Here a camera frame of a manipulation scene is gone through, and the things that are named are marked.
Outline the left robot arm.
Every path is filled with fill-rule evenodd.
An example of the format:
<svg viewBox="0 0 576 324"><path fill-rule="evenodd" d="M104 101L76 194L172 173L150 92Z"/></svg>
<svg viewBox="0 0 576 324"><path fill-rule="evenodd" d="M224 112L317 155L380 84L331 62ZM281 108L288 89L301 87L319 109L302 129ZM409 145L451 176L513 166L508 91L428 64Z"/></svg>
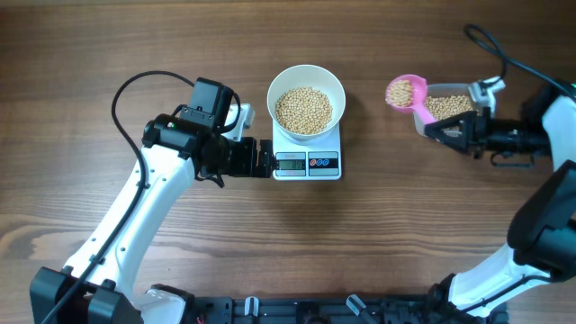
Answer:
<svg viewBox="0 0 576 324"><path fill-rule="evenodd" d="M193 183L224 176L268 178L272 143L245 137L253 110L231 88L192 83L188 104L144 130L137 162L90 239L59 270L43 267L30 286L37 323L202 323L189 292L163 284L139 298L133 286L143 257L172 205Z"/></svg>

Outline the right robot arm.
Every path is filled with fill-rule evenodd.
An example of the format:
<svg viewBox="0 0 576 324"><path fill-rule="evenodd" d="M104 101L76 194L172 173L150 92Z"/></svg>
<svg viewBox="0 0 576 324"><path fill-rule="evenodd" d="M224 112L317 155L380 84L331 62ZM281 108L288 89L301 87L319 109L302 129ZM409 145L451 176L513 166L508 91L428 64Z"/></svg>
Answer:
<svg viewBox="0 0 576 324"><path fill-rule="evenodd" d="M503 247L430 289L420 304L423 323L500 323L506 302L540 285L575 276L575 86L556 79L521 105L517 121L488 109L426 126L431 139L480 157L548 156L553 173L516 212Z"/></svg>

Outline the pink measuring scoop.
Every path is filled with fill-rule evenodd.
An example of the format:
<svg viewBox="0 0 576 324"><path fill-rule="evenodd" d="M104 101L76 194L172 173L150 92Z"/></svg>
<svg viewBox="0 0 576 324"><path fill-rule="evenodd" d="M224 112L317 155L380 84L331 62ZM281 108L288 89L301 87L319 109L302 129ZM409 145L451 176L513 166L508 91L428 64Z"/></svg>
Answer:
<svg viewBox="0 0 576 324"><path fill-rule="evenodd" d="M394 105L388 103L388 101L386 99L387 90L388 90L389 85L391 83L393 83L397 80L401 80L401 79L409 80L412 83L412 86L414 88L413 103L412 103L412 105L407 106L407 107L394 106ZM401 112L401 113L415 113L424 124L430 124L430 123L435 122L436 120L434 119L432 114L425 108L425 100L426 100L427 94L428 94L428 84L427 84L426 79L424 79L423 77L420 77L420 76L416 76L416 75L402 75L402 76L396 77L395 79L393 79L388 84L386 91L385 91L385 101L392 109L394 109L398 112Z"/></svg>

